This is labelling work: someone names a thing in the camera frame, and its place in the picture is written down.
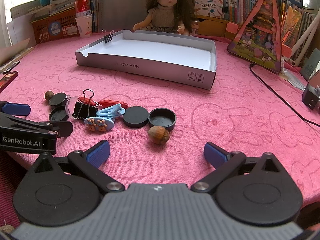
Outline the pink triangular toy house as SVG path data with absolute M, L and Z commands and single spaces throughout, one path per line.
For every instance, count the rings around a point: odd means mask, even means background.
M 283 65 L 282 48 L 277 0 L 257 0 L 227 46 L 229 53 L 275 74 Z

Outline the small black cap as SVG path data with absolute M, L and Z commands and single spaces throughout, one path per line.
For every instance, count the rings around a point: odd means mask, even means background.
M 49 115 L 50 121 L 67 121 L 68 118 L 65 106 L 55 107 Z

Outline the small black binder clip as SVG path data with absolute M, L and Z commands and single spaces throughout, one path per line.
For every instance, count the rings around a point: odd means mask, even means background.
M 105 43 L 108 43 L 112 40 L 114 30 L 111 30 L 109 33 L 105 29 L 102 30 L 102 33 L 104 34 L 103 39 Z

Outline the blue hair clip with bears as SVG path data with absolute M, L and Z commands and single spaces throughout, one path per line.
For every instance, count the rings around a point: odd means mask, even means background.
M 95 116 L 86 118 L 85 125 L 90 131 L 106 132 L 114 128 L 114 118 L 109 116 Z

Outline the red plastic basket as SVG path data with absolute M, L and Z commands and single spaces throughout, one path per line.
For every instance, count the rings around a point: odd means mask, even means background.
M 79 36 L 75 8 L 31 22 L 37 44 Z

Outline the yellow wooden drawer box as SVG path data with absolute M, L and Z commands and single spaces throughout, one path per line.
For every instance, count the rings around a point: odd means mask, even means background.
M 227 24 L 229 23 L 227 20 L 207 16 L 197 16 L 196 22 L 199 27 L 197 31 L 199 36 L 225 37 L 230 40 L 235 36 L 235 34 L 226 30 Z

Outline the black round cap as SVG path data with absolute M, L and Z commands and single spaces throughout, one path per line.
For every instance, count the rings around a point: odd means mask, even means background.
M 172 131 L 176 124 L 176 114 L 167 108 L 153 109 L 148 116 L 149 127 L 161 126 L 167 131 Z

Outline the red makeup palette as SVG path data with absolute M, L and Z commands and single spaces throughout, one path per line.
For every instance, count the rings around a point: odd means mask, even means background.
M 16 79 L 17 76 L 17 71 L 9 72 L 3 75 L 0 79 L 0 93 L 3 92 L 3 90 L 5 90 L 8 87 L 8 85 Z

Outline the large black binder clip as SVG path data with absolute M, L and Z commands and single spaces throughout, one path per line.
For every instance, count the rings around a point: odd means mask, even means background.
M 83 96 L 85 98 L 93 99 L 94 92 L 91 89 L 83 90 Z M 98 111 L 98 106 L 93 107 L 90 105 L 86 105 L 80 102 L 77 102 L 75 105 L 74 117 L 78 117 L 80 120 L 85 120 L 86 118 L 94 117 Z

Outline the black power adapter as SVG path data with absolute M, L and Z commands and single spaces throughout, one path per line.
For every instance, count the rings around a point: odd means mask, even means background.
M 311 110 L 314 110 L 319 102 L 319 86 L 313 87 L 309 83 L 306 85 L 302 94 L 302 102 Z

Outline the grey cardboard tray box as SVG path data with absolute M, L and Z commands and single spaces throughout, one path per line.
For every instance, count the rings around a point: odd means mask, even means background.
M 216 76 L 214 41 L 172 33 L 121 30 L 75 52 L 77 64 L 210 90 Z

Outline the red cola can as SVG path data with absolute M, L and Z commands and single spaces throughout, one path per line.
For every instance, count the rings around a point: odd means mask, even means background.
M 91 14 L 90 0 L 76 0 L 74 2 L 74 6 L 77 18 Z

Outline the colourful stationery box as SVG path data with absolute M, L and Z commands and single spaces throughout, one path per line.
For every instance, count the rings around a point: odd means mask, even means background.
M 222 18 L 223 0 L 195 0 L 194 3 L 196 15 Z

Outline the brown haired doll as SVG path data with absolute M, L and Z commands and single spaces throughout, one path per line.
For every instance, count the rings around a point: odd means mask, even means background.
M 191 35 L 195 10 L 192 0 L 146 0 L 146 18 L 132 30 Z

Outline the white lamp stand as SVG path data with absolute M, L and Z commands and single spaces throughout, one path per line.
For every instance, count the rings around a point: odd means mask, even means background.
M 296 67 L 302 61 L 303 56 L 305 55 L 307 49 L 310 46 L 310 43 L 313 39 L 313 36 L 319 25 L 319 0 L 309 0 L 307 7 L 304 7 L 304 10 L 310 14 L 314 14 L 314 18 L 311 24 L 307 27 L 306 31 L 298 39 L 296 44 L 289 50 L 289 56 L 284 56 L 283 60 L 292 66 Z M 299 50 L 300 46 L 303 46 L 301 52 L 298 54 L 297 59 L 292 61 L 292 57 L 296 51 Z

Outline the small black round lid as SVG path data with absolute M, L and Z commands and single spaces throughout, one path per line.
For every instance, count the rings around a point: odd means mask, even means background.
M 49 100 L 51 107 L 65 106 L 67 102 L 67 95 L 65 93 L 54 94 Z

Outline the clear plastic round piece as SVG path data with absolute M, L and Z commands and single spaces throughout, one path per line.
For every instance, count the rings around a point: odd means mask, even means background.
M 78 102 L 78 98 L 71 97 L 70 95 L 66 95 L 66 99 L 67 99 L 67 102 L 65 105 L 66 114 L 68 115 L 69 118 L 73 120 L 78 120 L 79 119 L 78 117 L 73 116 L 75 105 Z

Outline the small brown hazelnut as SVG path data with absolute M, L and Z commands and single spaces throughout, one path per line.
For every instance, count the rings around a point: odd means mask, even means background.
M 55 95 L 54 92 L 52 92 L 51 90 L 48 90 L 45 92 L 44 98 L 46 101 L 49 101 L 54 95 Z

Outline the white paper cup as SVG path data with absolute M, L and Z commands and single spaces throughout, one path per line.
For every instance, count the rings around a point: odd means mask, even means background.
M 87 38 L 92 35 L 92 15 L 77 17 L 78 31 L 81 38 Z

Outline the pink towel mat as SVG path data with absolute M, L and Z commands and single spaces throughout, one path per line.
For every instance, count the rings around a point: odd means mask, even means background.
M 152 143 L 148 128 L 131 129 L 117 120 L 105 133 L 73 121 L 73 133 L 57 141 L 56 153 L 86 150 L 106 139 L 111 146 L 101 169 L 124 185 L 193 184 L 212 167 L 203 157 L 211 141 L 250 157 L 272 152 L 300 188 L 304 204 L 319 201 L 319 113 L 302 103 L 302 93 L 279 76 L 228 54 L 216 43 L 217 73 L 211 90 L 149 77 L 77 65 L 75 51 L 100 38 L 65 38 L 37 45 L 16 67 L 18 77 L 1 100 L 30 105 L 30 120 L 45 121 L 45 92 L 79 97 L 89 88 L 94 100 L 116 100 L 148 111 L 158 107 L 177 117 L 169 141 Z

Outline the light blue hair clip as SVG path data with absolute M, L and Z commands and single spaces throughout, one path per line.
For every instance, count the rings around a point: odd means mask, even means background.
M 118 103 L 113 106 L 97 111 L 97 116 L 118 118 L 122 116 L 124 113 L 125 113 L 125 109 L 121 107 L 120 103 Z

